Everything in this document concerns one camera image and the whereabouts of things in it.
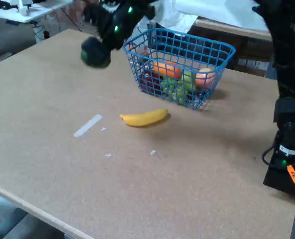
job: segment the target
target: table edge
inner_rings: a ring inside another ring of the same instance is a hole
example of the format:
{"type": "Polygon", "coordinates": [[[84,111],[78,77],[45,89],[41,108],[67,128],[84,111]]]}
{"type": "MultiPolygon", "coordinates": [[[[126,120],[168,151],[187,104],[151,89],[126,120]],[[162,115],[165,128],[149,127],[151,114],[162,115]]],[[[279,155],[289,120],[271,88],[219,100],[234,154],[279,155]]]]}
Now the table edge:
{"type": "Polygon", "coordinates": [[[32,204],[26,202],[25,200],[11,194],[10,192],[2,189],[0,187],[0,196],[4,199],[14,203],[19,208],[23,209],[24,211],[28,212],[29,214],[35,216],[36,218],[46,222],[47,224],[59,229],[63,233],[75,238],[75,239],[93,239],[89,235],[77,230],[76,228],[64,223],[63,221],[55,218],[54,216],[46,213],[40,208],[33,206],[32,204]]]}

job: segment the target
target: yellow banana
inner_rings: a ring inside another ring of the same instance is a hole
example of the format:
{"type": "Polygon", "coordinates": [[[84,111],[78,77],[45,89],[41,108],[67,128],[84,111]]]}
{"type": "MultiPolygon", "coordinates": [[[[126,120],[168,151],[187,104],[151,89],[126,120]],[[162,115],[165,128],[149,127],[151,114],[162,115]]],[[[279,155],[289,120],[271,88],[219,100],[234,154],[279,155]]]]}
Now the yellow banana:
{"type": "Polygon", "coordinates": [[[146,112],[136,115],[120,115],[120,118],[129,126],[146,126],[158,122],[165,118],[168,114],[167,109],[159,109],[156,111],[146,112]]]}

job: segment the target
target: wire basket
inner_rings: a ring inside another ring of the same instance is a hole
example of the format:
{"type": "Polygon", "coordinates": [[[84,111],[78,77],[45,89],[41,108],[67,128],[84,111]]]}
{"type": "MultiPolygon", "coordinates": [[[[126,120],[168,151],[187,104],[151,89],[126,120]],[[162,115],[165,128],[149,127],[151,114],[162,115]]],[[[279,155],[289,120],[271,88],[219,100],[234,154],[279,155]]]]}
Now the wire basket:
{"type": "Polygon", "coordinates": [[[232,45],[198,36],[152,28],[124,45],[141,91],[198,109],[214,92],[232,45]]]}

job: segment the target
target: wooden table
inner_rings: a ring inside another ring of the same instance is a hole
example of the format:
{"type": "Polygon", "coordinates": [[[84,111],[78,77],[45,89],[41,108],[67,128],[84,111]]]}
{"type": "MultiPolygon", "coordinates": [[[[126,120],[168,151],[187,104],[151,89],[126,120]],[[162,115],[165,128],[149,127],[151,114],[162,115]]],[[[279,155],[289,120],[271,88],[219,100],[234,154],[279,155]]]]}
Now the wooden table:
{"type": "Polygon", "coordinates": [[[290,237],[295,199],[263,185],[260,160],[276,81],[226,70],[197,112],[141,93],[123,51],[85,66],[87,37],[68,30],[0,62],[0,195],[77,239],[290,237]],[[154,127],[119,118],[157,108],[171,118],[154,127]]]}
{"type": "Polygon", "coordinates": [[[225,23],[199,18],[195,21],[194,26],[203,27],[207,29],[212,29],[216,31],[227,32],[239,36],[246,36],[250,38],[272,41],[272,36],[268,31],[260,31],[260,30],[251,30],[241,27],[236,27],[232,25],[228,25],[225,23]]]}

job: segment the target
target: orange tag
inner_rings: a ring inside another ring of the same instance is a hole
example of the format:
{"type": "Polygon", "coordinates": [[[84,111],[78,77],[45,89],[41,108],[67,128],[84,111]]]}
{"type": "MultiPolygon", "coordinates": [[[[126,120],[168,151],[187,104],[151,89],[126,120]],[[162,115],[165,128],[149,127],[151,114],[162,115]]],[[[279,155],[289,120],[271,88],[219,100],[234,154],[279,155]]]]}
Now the orange tag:
{"type": "Polygon", "coordinates": [[[295,170],[291,165],[287,166],[287,171],[292,178],[292,181],[295,183],[295,170]]]}

